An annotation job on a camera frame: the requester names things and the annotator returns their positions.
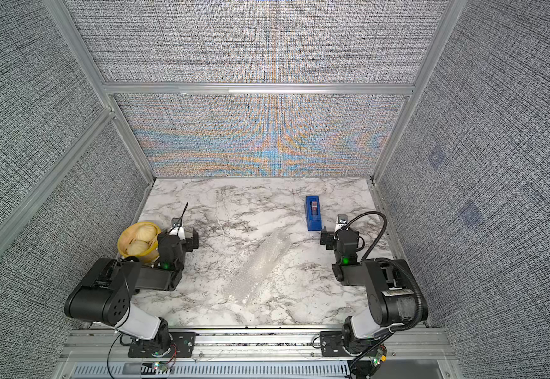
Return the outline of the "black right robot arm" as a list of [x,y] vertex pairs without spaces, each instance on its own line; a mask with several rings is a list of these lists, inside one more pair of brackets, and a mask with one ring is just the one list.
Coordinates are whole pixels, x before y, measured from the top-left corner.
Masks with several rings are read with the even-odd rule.
[[345,319],[338,343],[349,355],[359,355],[394,333],[410,330],[429,316],[427,300],[403,259],[360,260],[361,236],[352,229],[321,230],[320,244],[334,252],[337,282],[365,289],[368,306]]

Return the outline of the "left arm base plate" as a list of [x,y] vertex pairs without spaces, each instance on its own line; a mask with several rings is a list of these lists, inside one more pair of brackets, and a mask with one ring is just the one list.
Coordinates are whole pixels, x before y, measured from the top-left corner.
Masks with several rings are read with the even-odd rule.
[[196,333],[169,333],[169,339],[161,340],[157,335],[153,340],[134,339],[129,344],[128,358],[191,358]]

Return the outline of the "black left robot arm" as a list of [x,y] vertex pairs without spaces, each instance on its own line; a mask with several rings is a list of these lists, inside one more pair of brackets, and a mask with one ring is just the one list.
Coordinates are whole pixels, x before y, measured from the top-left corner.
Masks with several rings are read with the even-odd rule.
[[65,302],[67,317],[99,322],[131,337],[131,358],[190,355],[194,337],[172,336],[168,322],[132,303],[139,290],[174,291],[183,279],[186,255],[199,248],[199,233],[170,230],[158,235],[154,267],[140,262],[98,259]]

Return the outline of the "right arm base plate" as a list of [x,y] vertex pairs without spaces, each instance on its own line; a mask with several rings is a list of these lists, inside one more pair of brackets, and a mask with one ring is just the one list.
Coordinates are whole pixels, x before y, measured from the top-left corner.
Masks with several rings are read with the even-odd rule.
[[344,335],[341,330],[321,331],[319,333],[320,350],[323,357],[351,357],[344,347]]

